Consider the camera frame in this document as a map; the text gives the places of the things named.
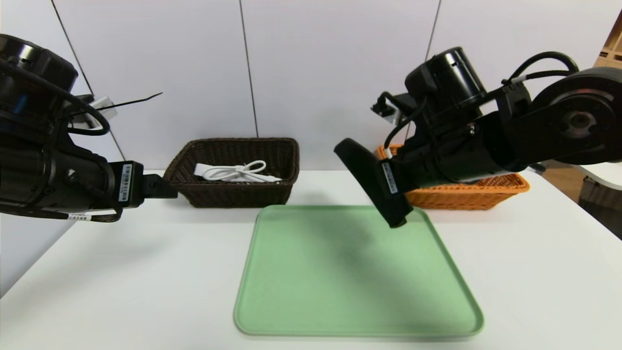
white label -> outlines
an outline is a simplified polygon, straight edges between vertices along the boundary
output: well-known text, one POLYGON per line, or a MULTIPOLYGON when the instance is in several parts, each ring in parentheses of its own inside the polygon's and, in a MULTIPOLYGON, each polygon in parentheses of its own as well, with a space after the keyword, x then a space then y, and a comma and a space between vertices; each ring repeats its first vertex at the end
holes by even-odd
POLYGON ((129 182, 132 178, 132 164, 125 164, 121 170, 121 185, 119 187, 119 202, 129 199, 129 182))
POLYGON ((80 220, 80 221, 90 221, 91 216, 85 214, 67 214, 67 220, 80 220))
POLYGON ((384 178, 387 179, 387 185, 389 185, 389 191, 391 194, 397 193, 397 185, 395 184, 395 179, 393 178, 393 172, 391 171, 391 166, 389 163, 383 163, 383 171, 384 178))

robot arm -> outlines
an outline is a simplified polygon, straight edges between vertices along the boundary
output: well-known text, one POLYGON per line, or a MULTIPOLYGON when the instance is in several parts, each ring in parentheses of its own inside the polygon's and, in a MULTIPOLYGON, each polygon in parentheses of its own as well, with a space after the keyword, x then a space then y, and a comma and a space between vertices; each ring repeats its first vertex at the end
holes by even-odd
POLYGON ((143 175, 140 163, 108 163, 73 144, 69 133, 109 131, 98 110, 69 93, 77 75, 53 52, 0 34, 0 212, 114 222, 145 198, 177 197, 161 177, 143 175), (75 128, 80 111, 101 128, 75 128), (116 213, 74 214, 106 209, 116 213))
POLYGON ((389 99, 407 117, 384 144, 408 123, 415 135, 397 156, 380 161, 351 139, 335 152, 361 184, 391 227, 405 223, 412 210, 404 193, 422 187, 471 182, 522 171, 528 165, 556 159, 593 164, 622 159, 622 70, 578 71, 569 57, 544 52, 531 57, 503 86, 486 92, 462 48, 432 57, 406 77, 408 94, 383 93, 372 107, 387 118, 389 99), (568 70, 521 75, 544 58, 562 61, 568 70), (524 80, 565 76, 533 101, 524 80), (482 115, 480 106, 496 100, 498 111, 482 115))

brown wicker basket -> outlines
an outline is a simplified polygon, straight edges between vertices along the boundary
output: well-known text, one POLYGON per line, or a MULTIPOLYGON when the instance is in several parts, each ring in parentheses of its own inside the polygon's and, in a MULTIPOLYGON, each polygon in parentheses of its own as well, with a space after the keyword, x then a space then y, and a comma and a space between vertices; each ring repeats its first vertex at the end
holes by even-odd
MULTIPOLYGON (((397 154, 400 144, 390 145, 391 154, 397 154)), ((386 158, 384 148, 376 150, 380 159, 386 158)), ((489 177, 473 185, 451 184, 408 192, 406 197, 413 206, 428 209, 487 210, 521 192, 529 190, 529 183, 519 174, 489 177)))
POLYGON ((197 208, 260 208, 285 204, 298 178, 300 151, 293 138, 212 138, 191 141, 173 159, 164 179, 197 208), (194 175, 197 163, 234 166, 261 159, 263 175, 279 182, 206 181, 194 175))

white table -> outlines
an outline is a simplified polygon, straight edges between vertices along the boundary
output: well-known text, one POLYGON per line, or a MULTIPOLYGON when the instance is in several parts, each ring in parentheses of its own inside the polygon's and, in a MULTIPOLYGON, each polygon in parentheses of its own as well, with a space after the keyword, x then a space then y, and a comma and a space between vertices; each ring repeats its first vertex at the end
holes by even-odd
POLYGON ((622 191, 622 163, 600 163, 575 167, 599 184, 622 191))
MULTIPOLYGON (((466 341, 240 333, 233 307, 259 210, 182 197, 74 225, 0 300, 0 349, 620 349, 622 242, 523 176, 531 191, 493 210, 427 211, 486 318, 466 341)), ((289 203, 369 200, 347 172, 303 171, 289 203)))

plastic tray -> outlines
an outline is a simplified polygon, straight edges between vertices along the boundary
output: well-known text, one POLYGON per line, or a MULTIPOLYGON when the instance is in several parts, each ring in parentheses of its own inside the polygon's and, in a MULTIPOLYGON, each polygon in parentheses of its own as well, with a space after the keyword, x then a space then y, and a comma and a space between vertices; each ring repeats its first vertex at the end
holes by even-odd
POLYGON ((234 318, 278 336, 470 336, 483 315, 427 216, 270 206, 257 218, 234 318))

